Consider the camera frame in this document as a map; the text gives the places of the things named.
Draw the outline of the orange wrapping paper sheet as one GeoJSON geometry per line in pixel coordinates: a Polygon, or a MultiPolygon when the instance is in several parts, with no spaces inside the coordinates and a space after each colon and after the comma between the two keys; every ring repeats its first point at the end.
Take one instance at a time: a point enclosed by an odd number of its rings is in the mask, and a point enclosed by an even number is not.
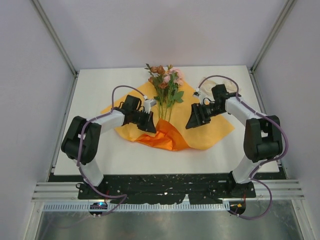
{"type": "Polygon", "coordinates": [[[199,100],[193,97],[194,89],[186,82],[179,89],[184,91],[183,102],[175,103],[171,111],[167,111],[171,116],[167,116],[166,120],[159,118],[157,106],[152,108],[155,134],[141,131],[133,123],[116,127],[115,132],[130,142],[168,151],[181,151],[189,148],[207,150],[235,129],[222,115],[212,117],[208,124],[186,129],[191,105],[199,100]]]}

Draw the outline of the fake flower bouquet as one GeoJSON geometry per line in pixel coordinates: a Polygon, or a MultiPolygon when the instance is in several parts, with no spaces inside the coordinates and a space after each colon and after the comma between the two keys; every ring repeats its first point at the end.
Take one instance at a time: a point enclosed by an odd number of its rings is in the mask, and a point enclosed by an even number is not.
{"type": "Polygon", "coordinates": [[[158,104],[158,116],[167,122],[171,121],[174,104],[182,103],[184,91],[181,87],[184,84],[184,75],[179,68],[172,64],[166,67],[162,65],[151,66],[146,63],[144,68],[149,73],[148,82],[155,89],[154,99],[158,104]]]}

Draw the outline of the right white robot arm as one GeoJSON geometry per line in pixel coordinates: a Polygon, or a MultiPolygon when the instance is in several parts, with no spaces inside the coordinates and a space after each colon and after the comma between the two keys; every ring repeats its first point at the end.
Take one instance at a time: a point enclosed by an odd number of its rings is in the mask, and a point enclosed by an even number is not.
{"type": "Polygon", "coordinates": [[[224,84],[211,89],[213,101],[205,103],[205,94],[196,89],[193,96],[199,103],[191,105],[190,118],[186,129],[197,128],[211,122],[211,118],[227,113],[234,116],[244,126],[244,157],[229,173],[226,191],[231,197],[244,192],[244,184],[258,171],[263,162],[271,160],[283,151],[280,120],[277,116],[266,116],[255,111],[237,92],[228,92],[224,84]]]}

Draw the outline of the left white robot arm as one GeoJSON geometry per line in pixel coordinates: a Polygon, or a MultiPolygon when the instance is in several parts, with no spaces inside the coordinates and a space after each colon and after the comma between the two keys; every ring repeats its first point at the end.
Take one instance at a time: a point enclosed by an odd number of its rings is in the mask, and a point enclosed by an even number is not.
{"type": "Polygon", "coordinates": [[[109,130],[134,124],[141,131],[155,134],[151,108],[157,104],[155,99],[145,99],[127,95],[125,101],[111,111],[92,119],[76,116],[64,136],[61,151],[74,160],[84,181],[89,185],[89,193],[102,199],[107,193],[104,175],[96,161],[100,136],[109,130]]]}

